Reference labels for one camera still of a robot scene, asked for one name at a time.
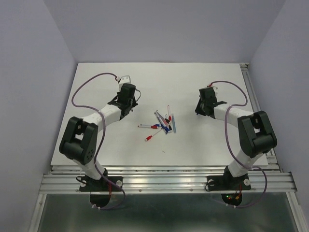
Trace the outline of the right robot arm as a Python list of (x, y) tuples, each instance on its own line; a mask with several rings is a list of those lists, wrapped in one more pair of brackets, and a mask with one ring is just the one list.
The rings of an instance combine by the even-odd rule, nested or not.
[[(265, 111), (251, 112), (217, 101), (215, 90), (205, 87), (199, 90), (195, 113), (221, 120), (225, 124), (225, 141), (233, 161), (226, 167), (223, 185), (232, 189), (239, 184), (239, 177), (248, 173), (254, 163), (265, 153), (277, 146), (277, 138)], [(227, 125), (238, 129), (240, 151), (234, 155), (229, 144)]]

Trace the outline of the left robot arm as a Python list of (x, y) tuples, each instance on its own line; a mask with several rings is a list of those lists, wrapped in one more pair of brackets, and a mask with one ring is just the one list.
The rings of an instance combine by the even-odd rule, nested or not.
[(107, 178), (103, 176), (105, 168), (97, 161), (97, 138), (100, 131), (122, 120), (137, 106), (135, 99), (136, 86), (130, 83), (122, 84), (110, 102), (101, 110), (84, 118), (71, 117), (66, 125), (59, 145), (59, 152), (72, 160), (91, 178), (91, 185), (96, 190), (107, 186)]

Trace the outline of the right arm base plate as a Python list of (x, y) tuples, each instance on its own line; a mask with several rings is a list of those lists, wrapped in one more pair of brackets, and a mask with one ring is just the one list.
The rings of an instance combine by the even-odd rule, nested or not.
[(233, 177), (230, 174), (210, 175), (205, 185), (206, 191), (236, 191), (251, 190), (251, 183), (247, 174)]

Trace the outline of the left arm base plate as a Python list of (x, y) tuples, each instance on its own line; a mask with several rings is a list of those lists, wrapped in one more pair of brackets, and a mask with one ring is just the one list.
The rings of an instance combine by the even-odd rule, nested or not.
[(120, 192), (117, 187), (110, 185), (103, 178), (100, 180), (94, 180), (86, 175), (83, 175), (77, 176), (76, 180), (80, 183), (80, 192), (107, 192), (109, 190), (112, 192)]

